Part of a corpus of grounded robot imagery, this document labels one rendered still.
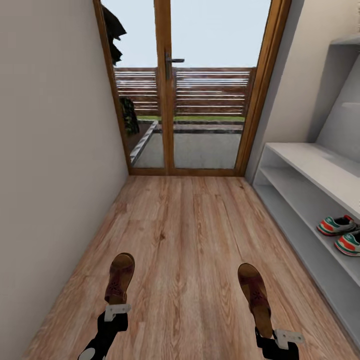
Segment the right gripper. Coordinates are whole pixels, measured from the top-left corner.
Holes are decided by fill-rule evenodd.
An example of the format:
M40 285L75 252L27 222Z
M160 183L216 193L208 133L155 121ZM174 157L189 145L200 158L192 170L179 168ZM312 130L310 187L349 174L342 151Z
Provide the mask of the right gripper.
M265 359L269 360L300 360L299 348L295 342L288 342L288 349L279 348L274 338L262 337L258 328L255 328L256 342Z

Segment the gym shoe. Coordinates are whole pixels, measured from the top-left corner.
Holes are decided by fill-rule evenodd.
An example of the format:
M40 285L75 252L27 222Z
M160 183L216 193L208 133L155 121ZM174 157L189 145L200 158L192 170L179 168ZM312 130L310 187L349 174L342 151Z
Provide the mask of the gym shoe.
M351 217L342 215L335 218L326 218L317 226L317 229L324 235L333 237L359 230L360 224L355 223Z
M334 245L347 256L360 257L360 229L343 234Z

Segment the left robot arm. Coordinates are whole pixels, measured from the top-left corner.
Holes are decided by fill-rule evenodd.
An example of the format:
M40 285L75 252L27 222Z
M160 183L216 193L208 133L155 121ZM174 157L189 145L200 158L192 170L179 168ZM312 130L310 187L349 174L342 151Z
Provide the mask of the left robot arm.
M128 329L128 313L132 305L110 304L97 319L97 335L92 339L77 360L106 360L106 355L117 332Z

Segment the sandal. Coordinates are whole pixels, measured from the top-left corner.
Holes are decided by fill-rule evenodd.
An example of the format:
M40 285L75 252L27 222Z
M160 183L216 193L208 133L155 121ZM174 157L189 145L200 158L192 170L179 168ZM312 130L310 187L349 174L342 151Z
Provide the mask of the sandal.
M252 264L243 263L239 266L237 275L260 335L272 339L274 336L271 323L272 311L261 274Z
M104 299L110 305L127 304L127 289L135 271L135 260L129 252L116 256L109 270L109 284Z

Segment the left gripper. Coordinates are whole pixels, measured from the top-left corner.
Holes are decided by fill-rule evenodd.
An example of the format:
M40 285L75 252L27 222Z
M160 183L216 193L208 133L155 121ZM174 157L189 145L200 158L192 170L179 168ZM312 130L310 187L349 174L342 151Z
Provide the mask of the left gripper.
M114 341L117 332L126 332L128 329L128 314L116 314L112 322L104 321L105 313L101 314L97 319L97 333L107 332Z

